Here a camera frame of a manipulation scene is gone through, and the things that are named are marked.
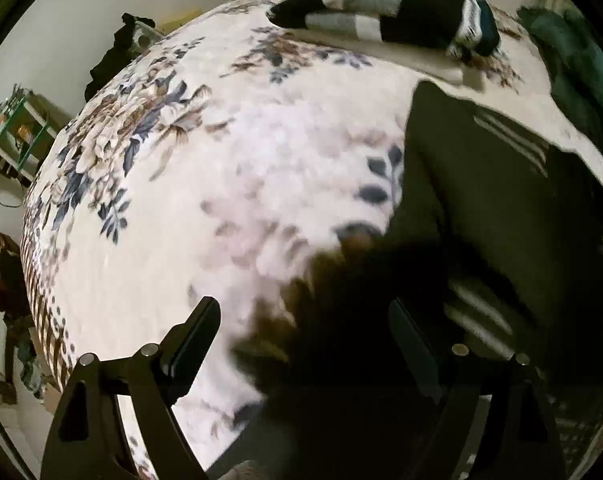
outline brown patterned cloth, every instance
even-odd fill
[[[0,233],[0,312],[4,313],[6,325],[21,317],[30,316],[19,246],[12,238],[2,233]]]

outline black and white cloth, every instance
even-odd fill
[[[499,46],[485,0],[285,0],[268,19],[280,27],[439,48],[456,59],[490,56]]]

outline green cloth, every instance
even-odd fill
[[[521,7],[521,25],[539,46],[559,109],[603,155],[603,50],[583,16]]]

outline floral bedspread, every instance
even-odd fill
[[[220,332],[174,407],[204,468],[238,435],[234,413],[259,400],[229,341],[353,224],[384,232],[402,200],[411,95],[429,78],[291,40],[265,17],[279,1],[230,2],[153,45],[59,134],[25,203],[30,306],[60,386],[81,354],[132,355],[202,296],[219,301]],[[479,89],[433,80],[578,151],[603,181],[603,158],[506,22],[504,57],[475,74]],[[152,476],[132,405],[121,409]]]

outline black mount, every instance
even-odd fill
[[[220,327],[220,307],[204,298],[163,341],[130,358],[83,355],[57,408],[41,480],[138,479],[117,395],[131,396],[139,428],[160,480],[207,480],[171,406],[188,393]],[[559,435],[534,366],[481,359],[464,345],[428,340],[401,302],[389,309],[392,333],[425,396],[441,414],[421,462],[405,480],[450,480],[466,446],[480,396],[492,395],[470,480],[566,480]]]

